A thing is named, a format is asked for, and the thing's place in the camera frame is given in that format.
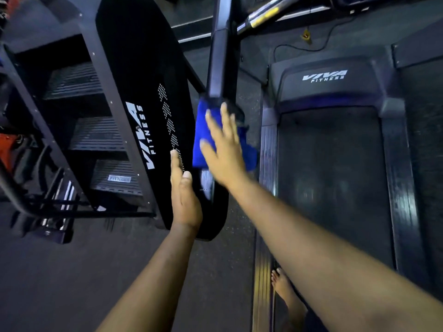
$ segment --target fingernail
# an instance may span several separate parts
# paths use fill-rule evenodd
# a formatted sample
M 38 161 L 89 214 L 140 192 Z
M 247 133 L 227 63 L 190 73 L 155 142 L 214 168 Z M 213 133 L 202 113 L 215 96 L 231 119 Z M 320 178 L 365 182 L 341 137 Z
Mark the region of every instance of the fingernail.
M 192 179 L 192 175 L 189 171 L 185 171 L 183 173 L 183 178 Z

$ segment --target forearm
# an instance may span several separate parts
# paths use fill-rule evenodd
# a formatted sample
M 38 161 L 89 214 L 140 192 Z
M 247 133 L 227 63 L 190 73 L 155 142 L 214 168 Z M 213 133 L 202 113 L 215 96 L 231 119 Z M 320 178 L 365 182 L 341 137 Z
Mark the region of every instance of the forearm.
M 403 315 L 412 317 L 404 330 L 413 329 L 422 321 L 418 311 L 442 311 L 434 298 L 308 221 L 258 183 L 245 178 L 230 192 L 330 330 L 381 330 L 380 323 L 391 328 L 393 317 Z
M 195 235 L 188 226 L 173 224 L 148 265 L 97 331 L 169 331 Z

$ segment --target blue towel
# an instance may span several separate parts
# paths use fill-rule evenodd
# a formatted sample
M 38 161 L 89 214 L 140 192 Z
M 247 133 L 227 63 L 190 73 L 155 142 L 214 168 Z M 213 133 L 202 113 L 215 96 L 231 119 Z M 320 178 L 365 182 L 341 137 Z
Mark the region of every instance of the blue towel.
M 207 169 L 208 165 L 200 151 L 200 140 L 206 139 L 212 147 L 215 149 L 214 140 L 211 137 L 208 125 L 205 120 L 206 110 L 211 110 L 211 115 L 217 121 L 221 127 L 221 114 L 220 106 L 210 105 L 205 98 L 200 98 L 197 109 L 197 121 L 195 122 L 195 139 L 194 139 L 194 149 L 192 152 L 192 166 L 199 169 Z M 246 144 L 246 127 L 237 127 L 238 138 L 240 139 L 241 150 L 243 154 L 243 160 L 245 161 L 246 170 L 254 170 L 257 166 L 257 150 L 255 150 L 250 145 Z

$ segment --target hand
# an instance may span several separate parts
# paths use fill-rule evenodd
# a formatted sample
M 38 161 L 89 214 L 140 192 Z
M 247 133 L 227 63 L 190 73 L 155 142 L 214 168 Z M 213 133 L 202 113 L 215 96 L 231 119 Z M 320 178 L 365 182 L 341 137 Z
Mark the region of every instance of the hand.
M 202 206 L 192 189 L 192 176 L 182 172 L 177 150 L 171 151 L 171 199 L 174 225 L 185 225 L 197 234 L 203 220 Z
M 247 178 L 245 162 L 241 156 L 240 140 L 237 134 L 235 116 L 229 116 L 226 103 L 220 108 L 222 114 L 223 130 L 212 118 L 210 110 L 206 111 L 206 123 L 215 142 L 217 153 L 212 146 L 204 139 L 200 140 L 200 150 L 206 159 L 209 170 L 220 184 L 227 189 Z

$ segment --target stair climber step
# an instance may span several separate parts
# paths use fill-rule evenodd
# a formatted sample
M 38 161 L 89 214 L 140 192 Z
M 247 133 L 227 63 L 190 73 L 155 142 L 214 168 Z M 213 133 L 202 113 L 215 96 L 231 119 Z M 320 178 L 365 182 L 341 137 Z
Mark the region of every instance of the stair climber step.
M 137 175 L 128 161 L 98 160 L 91 189 L 142 196 Z
M 44 100 L 103 93 L 92 62 L 61 68 L 52 72 Z
M 75 125 L 70 150 L 125 151 L 113 117 L 80 118 Z

